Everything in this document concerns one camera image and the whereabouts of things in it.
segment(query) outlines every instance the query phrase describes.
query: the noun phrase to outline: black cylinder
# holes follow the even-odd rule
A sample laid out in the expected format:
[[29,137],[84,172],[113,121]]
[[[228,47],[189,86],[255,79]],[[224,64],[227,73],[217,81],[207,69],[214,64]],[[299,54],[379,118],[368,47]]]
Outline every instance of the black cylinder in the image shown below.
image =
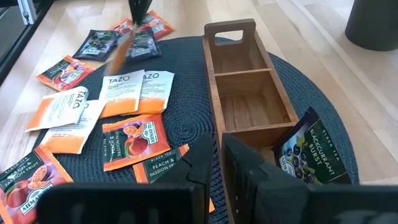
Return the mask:
[[345,33],[365,49],[398,49],[398,0],[355,0]]

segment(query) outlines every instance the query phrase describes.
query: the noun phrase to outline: orange tea packet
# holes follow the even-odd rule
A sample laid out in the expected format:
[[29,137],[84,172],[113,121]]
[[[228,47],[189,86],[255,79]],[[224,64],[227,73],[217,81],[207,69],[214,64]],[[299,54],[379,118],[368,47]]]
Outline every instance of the orange tea packet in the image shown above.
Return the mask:
[[94,70],[95,67],[67,55],[36,78],[55,90],[63,91],[77,86]]
[[110,171],[170,150],[162,115],[145,114],[103,124],[104,171]]
[[138,110],[130,114],[162,113],[169,101],[174,73],[166,71],[146,71],[142,81]]
[[171,32],[173,32],[174,27],[172,27],[167,21],[165,21],[163,18],[158,16],[155,11],[151,10],[147,13],[147,15],[144,18],[144,25],[142,25],[139,29],[138,32],[140,32],[142,29],[145,29],[146,27],[152,28],[152,31],[155,34],[155,39],[158,40],[159,38],[163,37],[164,35],[167,35]]
[[32,223],[40,196],[54,185],[73,182],[44,146],[38,146],[0,174],[0,215],[6,224]]
[[137,111],[144,74],[143,70],[139,70],[124,75],[105,76],[99,99],[107,103],[100,118]]
[[86,106],[87,88],[79,86],[43,97],[26,132],[77,123]]
[[134,29],[134,25],[132,24],[132,20],[125,18],[111,26],[108,30],[115,30],[119,32],[119,35],[130,34]]
[[[172,168],[177,161],[188,152],[189,146],[185,144],[177,149],[172,149],[144,162],[132,166],[137,183],[151,184]],[[209,213],[214,211],[213,202],[210,199]]]
[[77,124],[50,128],[41,144],[52,153],[80,154],[104,105],[105,102],[101,100],[87,101]]

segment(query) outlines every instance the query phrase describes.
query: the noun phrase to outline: wooden tea box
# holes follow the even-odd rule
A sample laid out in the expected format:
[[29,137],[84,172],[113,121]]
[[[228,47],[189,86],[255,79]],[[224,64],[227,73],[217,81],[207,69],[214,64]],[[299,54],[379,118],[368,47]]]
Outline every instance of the wooden tea box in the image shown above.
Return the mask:
[[[235,30],[243,31],[241,40],[215,42],[217,33]],[[203,48],[222,173],[223,133],[231,133],[275,163],[270,149],[299,119],[256,32],[256,23],[243,19],[207,24]],[[226,200],[231,219],[227,194]]]

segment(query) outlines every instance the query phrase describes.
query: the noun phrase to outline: round placemat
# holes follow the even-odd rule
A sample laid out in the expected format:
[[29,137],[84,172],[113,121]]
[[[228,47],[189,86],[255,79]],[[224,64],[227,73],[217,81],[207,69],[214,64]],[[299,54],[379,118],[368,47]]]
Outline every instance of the round placemat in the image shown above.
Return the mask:
[[[210,214],[210,223],[227,223],[223,183],[216,153],[213,116],[209,102],[201,37],[184,37],[159,42],[162,56],[123,66],[120,74],[140,69],[166,70],[175,74],[167,109],[163,113],[164,126],[172,148],[192,145],[203,133],[213,135],[214,159],[210,197],[216,210]],[[300,71],[271,54],[287,94],[301,118],[312,106],[324,122],[354,183],[359,183],[358,168],[353,147],[333,105],[324,94]],[[80,85],[89,89],[89,100],[98,99],[104,67],[84,79]],[[135,182],[131,166],[103,172],[101,126],[128,116],[100,119],[91,132],[80,155],[56,154],[55,157],[75,182]],[[47,130],[41,131],[35,146]]]

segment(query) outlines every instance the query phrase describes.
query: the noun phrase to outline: box handle cutout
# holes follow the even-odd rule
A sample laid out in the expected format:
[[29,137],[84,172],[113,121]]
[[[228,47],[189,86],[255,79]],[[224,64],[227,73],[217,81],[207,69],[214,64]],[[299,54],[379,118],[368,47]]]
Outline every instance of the box handle cutout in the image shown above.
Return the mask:
[[[239,30],[242,31],[241,40],[232,40],[232,41],[218,42],[218,43],[215,42],[216,34],[223,32],[239,31]],[[224,45],[234,45],[234,44],[249,45],[251,39],[254,37],[255,31],[256,31],[256,22],[254,22],[254,19],[240,19],[236,21],[214,22],[205,25],[205,38],[208,39],[211,49],[214,47],[219,47]]]

